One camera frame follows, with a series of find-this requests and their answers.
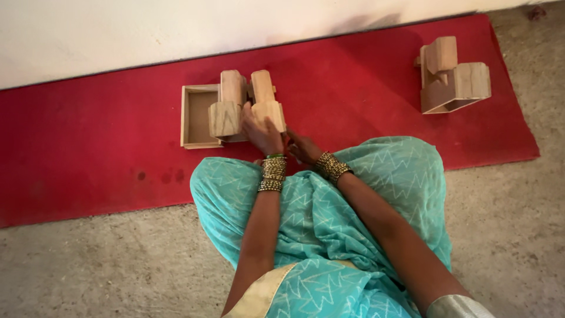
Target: wooden toy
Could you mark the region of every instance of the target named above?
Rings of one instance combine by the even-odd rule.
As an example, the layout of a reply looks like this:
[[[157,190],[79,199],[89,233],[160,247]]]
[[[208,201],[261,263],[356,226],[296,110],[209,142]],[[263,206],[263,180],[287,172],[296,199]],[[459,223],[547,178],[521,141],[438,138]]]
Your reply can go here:
[[[247,79],[236,70],[220,75],[220,101],[210,105],[210,136],[226,142],[244,141],[241,135],[241,108],[247,101]]]
[[[241,134],[241,110],[247,95],[254,99],[251,107],[257,124],[264,125],[269,116],[280,132],[286,131],[283,108],[275,100],[275,87],[266,70],[251,74],[253,83],[237,70],[223,71],[220,84],[182,87],[181,147],[185,149],[217,148],[222,142],[245,141]]]
[[[221,140],[211,137],[208,129],[208,107],[220,100],[220,84],[182,87],[180,145],[185,149],[222,147]]]
[[[269,71],[262,70],[251,74],[255,105],[251,107],[258,125],[264,126],[264,118],[270,117],[279,132],[286,131],[283,106],[275,101],[275,87],[271,83]]]
[[[422,46],[414,65],[421,69],[423,114],[450,113],[491,96],[489,67],[482,62],[458,64],[454,36]]]

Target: concrete floor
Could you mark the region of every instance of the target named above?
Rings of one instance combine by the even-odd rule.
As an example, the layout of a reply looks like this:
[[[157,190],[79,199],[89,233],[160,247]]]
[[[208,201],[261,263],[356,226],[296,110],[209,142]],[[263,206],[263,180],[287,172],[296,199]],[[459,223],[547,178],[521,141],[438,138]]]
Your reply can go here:
[[[449,171],[453,268],[498,317],[565,317],[565,2],[491,12],[541,158]],[[219,317],[233,269],[194,205],[0,230],[2,317]]]

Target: open wooden box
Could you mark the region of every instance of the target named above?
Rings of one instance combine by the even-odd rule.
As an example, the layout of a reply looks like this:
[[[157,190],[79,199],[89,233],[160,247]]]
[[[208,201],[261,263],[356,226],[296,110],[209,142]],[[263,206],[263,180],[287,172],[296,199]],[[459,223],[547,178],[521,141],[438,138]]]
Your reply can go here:
[[[185,149],[222,147],[210,136],[208,108],[220,101],[220,84],[182,87],[180,145]]]

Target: bangle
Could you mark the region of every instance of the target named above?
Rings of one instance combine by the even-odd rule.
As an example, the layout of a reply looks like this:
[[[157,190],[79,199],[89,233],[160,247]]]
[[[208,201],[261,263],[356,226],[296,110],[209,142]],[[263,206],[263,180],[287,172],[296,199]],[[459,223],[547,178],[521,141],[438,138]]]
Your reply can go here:
[[[263,160],[263,180],[259,184],[259,191],[283,190],[283,181],[286,180],[286,156],[283,154],[269,155]]]
[[[329,152],[324,152],[315,165],[316,170],[322,177],[328,179],[334,185],[337,185],[337,180],[345,172],[353,173],[351,167],[343,162],[340,162],[336,156]]]
[[[286,158],[286,156],[283,153],[275,153],[275,154],[268,155],[267,157],[265,157],[265,159],[279,158],[279,157]]]
[[[283,183],[277,180],[263,179],[259,184],[257,192],[261,191],[283,191]]]

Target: red carpet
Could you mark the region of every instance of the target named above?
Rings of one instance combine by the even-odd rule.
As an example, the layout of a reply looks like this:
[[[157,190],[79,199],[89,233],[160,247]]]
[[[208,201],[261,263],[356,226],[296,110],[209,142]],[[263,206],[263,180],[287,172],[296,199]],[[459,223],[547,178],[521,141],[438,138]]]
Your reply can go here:
[[[492,97],[419,111],[423,44],[457,36],[459,62],[490,67]],[[0,92],[0,227],[192,202],[207,156],[253,160],[249,143],[179,146],[181,86],[267,69],[286,122],[329,151],[378,136],[435,146],[446,169],[530,160],[539,150],[486,15],[357,33]]]

